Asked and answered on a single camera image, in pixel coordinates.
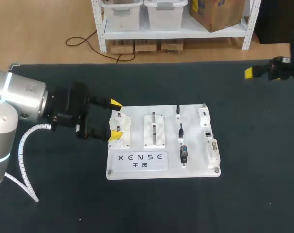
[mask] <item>white test board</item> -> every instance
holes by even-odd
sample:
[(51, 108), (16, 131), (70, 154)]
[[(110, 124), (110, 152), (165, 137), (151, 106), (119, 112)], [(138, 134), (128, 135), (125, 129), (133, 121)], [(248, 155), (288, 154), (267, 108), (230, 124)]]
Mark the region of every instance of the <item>white test board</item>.
[[(152, 135), (146, 133), (146, 130), (152, 130), (152, 121), (148, 128), (144, 119), (149, 118), (152, 112), (155, 112), (156, 119), (164, 119), (164, 128), (159, 129), (161, 125), (157, 128), (164, 130), (165, 134), (165, 143), (160, 148), (144, 144), (145, 136)], [(176, 114), (176, 105), (123, 107), (121, 117), (129, 117), (130, 121), (123, 122), (127, 129), (124, 139), (109, 142), (106, 171), (109, 180), (220, 176), (218, 144), (213, 138), (206, 106), (180, 105), (179, 116)], [(117, 112), (113, 111), (110, 122), (114, 123), (110, 123), (111, 129), (115, 130), (115, 122), (120, 119)], [(178, 140), (180, 123), (184, 129), (183, 142)], [(122, 140), (129, 140), (129, 143), (123, 143)], [(186, 164), (180, 160), (181, 143), (188, 150)]]

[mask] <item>white connector housing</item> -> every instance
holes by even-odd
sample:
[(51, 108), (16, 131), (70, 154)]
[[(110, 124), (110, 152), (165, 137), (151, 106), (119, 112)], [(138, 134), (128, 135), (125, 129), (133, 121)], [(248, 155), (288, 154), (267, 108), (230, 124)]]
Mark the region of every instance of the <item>white connector housing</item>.
[[(155, 114), (155, 123), (152, 123), (152, 115), (144, 115), (143, 118), (143, 142), (145, 148), (164, 148), (165, 130), (164, 116)], [(153, 144), (153, 126), (156, 126), (156, 144)]]
[(220, 165), (220, 155), (216, 139), (207, 142), (208, 167), (215, 168)]
[(199, 108), (200, 126), (210, 127), (210, 115), (207, 107)]
[(117, 131), (119, 126), (120, 132), (123, 132), (123, 136), (119, 140), (113, 140), (109, 142), (109, 148), (130, 148), (131, 118), (125, 113), (112, 110), (109, 124), (111, 130)]

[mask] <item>screw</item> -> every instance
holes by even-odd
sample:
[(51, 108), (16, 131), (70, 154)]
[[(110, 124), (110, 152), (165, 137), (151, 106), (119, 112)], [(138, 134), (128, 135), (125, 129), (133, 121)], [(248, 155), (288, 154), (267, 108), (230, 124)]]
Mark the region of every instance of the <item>screw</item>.
[(21, 116), (21, 118), (23, 118), (23, 119), (27, 119), (27, 118), (28, 118), (28, 115), (27, 115), (26, 113), (22, 113), (20, 116)]

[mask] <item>power cord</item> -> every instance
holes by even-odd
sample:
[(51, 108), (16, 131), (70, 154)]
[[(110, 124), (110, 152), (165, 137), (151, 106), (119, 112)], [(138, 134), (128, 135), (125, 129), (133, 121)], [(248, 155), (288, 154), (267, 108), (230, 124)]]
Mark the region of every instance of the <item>power cord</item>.
[[(103, 56), (103, 57), (106, 57), (106, 58), (110, 58), (110, 59), (116, 60), (116, 64), (117, 64), (119, 61), (122, 61), (122, 62), (130, 62), (130, 61), (133, 61), (133, 60), (135, 59), (135, 54), (134, 54), (134, 53), (133, 53), (133, 58), (131, 58), (131, 59), (129, 59), (129, 60), (123, 60), (123, 59), (120, 59), (120, 58), (121, 58), (121, 56), (123, 56), (124, 54), (120, 54), (120, 55), (118, 56), (118, 58), (115, 58), (115, 57), (109, 57), (109, 56), (103, 55), (103, 54), (101, 54), (100, 52), (96, 51), (96, 50), (92, 47), (92, 45), (90, 44), (90, 42), (88, 41), (88, 39), (90, 39), (93, 35), (95, 35), (96, 32), (97, 32), (97, 30), (95, 30), (95, 31), (94, 31), (89, 37), (87, 37), (87, 38), (83, 38), (83, 37), (79, 37), (79, 36), (71, 37), (71, 38), (69, 38), (69, 39), (66, 40), (66, 45), (67, 45), (67, 46), (78, 46), (78, 45), (83, 44), (84, 42), (87, 42), (88, 45), (91, 47), (91, 49), (92, 49), (95, 53), (97, 53), (98, 55), (101, 55), (101, 56)], [(81, 41), (80, 43), (77, 43), (77, 44), (69, 44), (68, 42), (69, 42), (70, 40), (72, 40), (72, 39), (81, 39), (82, 41)]]

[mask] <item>black mat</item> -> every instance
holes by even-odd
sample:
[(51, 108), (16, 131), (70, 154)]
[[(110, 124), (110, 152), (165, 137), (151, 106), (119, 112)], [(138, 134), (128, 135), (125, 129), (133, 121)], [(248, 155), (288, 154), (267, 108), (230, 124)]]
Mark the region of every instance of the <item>black mat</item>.
[[(14, 73), (50, 89), (86, 82), (131, 105), (205, 102), (218, 140), (219, 178), (109, 181), (107, 144), (74, 130), (34, 133), (25, 164), (40, 203), (0, 185), (0, 233), (294, 233), (294, 81), (244, 79), (256, 62), (23, 65)], [(109, 112), (93, 108), (100, 125)], [(17, 144), (8, 172), (21, 180)]]

